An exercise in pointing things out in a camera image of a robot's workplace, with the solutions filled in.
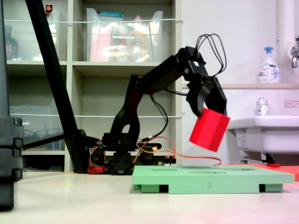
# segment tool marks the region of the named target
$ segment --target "faucet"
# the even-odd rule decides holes
[[[297,57],[299,55],[299,36],[295,36],[295,40],[297,43],[297,46],[292,47],[291,54],[292,54],[292,68],[298,67]]]

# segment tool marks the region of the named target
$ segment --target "orange wire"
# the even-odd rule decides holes
[[[161,139],[166,139],[166,140],[168,140],[168,141],[172,144],[172,148],[173,148],[173,150],[171,150],[171,151],[172,151],[172,152],[176,152],[176,146],[174,145],[174,143],[173,143],[169,138],[164,137],[164,136],[156,136],[156,137],[153,137],[153,138],[147,140],[147,141],[142,145],[141,148],[143,149],[143,147],[145,147],[146,144],[147,144],[149,141],[151,141],[151,140],[153,140],[153,139],[157,139],[157,138],[161,138]],[[137,160],[139,154],[140,154],[140,150],[138,151],[137,155],[135,156],[133,163],[136,162],[136,160]]]
[[[102,141],[98,141],[97,145],[100,145],[102,144]],[[92,154],[94,153],[94,151],[98,148],[98,146],[95,146],[93,147],[92,151],[90,152],[90,155],[89,155],[89,165],[92,166],[92,167],[100,167],[98,165],[95,165],[93,162],[92,162]]]
[[[155,151],[155,152],[149,152],[149,151],[146,151],[146,150],[140,148],[138,145],[137,145],[137,147],[138,147],[140,150],[142,150],[142,151],[144,151],[144,152],[146,152],[146,153],[156,153],[156,152],[162,152],[162,151],[170,151],[169,154],[174,153],[174,152],[173,152],[171,149],[169,149],[169,148],[166,148],[166,149],[160,149],[160,150],[157,150],[157,151]],[[177,154],[177,155],[179,155],[179,156],[181,156],[181,157],[183,157],[183,158],[188,158],[188,159],[210,159],[210,160],[218,160],[219,163],[217,163],[216,166],[219,166],[219,165],[222,164],[221,159],[216,158],[216,157],[210,157],[210,156],[190,156],[190,155],[183,155],[183,154],[180,154],[180,153],[175,153],[175,154]]]

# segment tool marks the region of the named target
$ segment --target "black clamp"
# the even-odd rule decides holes
[[[14,207],[14,182],[22,179],[22,119],[0,117],[0,210]]]

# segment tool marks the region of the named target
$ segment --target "bottle on shelf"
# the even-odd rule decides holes
[[[257,116],[268,116],[268,101],[264,97],[260,97],[256,102],[256,114]]]
[[[17,41],[11,37],[12,26],[4,26],[4,30],[6,60],[17,59],[19,57],[19,45]]]
[[[47,17],[47,19],[49,18],[49,16],[50,16],[50,14],[51,14],[52,11],[53,11],[52,4],[47,4],[46,5],[46,17]]]
[[[134,23],[132,58],[133,62],[143,62],[147,57],[145,55],[145,34],[142,32],[143,23],[141,16],[136,16]]]

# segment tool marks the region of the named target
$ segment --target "clear plastic container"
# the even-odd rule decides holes
[[[67,23],[57,23],[54,21],[65,21],[65,18],[60,12],[51,12],[48,23],[58,59],[66,61]],[[6,41],[8,36],[10,36],[10,41],[14,42],[14,45],[17,46],[17,51],[7,55],[7,60],[43,60],[31,22],[4,21],[4,25],[6,28]],[[9,52],[9,48],[6,43],[7,53]]]
[[[118,22],[115,17],[101,23],[94,9],[86,10],[87,21],[99,21],[87,24],[87,61],[161,62],[162,21]],[[157,11],[152,19],[162,18],[163,11]]]
[[[22,119],[24,128],[24,144],[62,132],[62,126],[55,101],[49,106],[23,105],[9,107],[11,117]],[[28,116],[26,114],[39,114],[44,116]],[[64,150],[62,140],[33,148],[32,150]]]

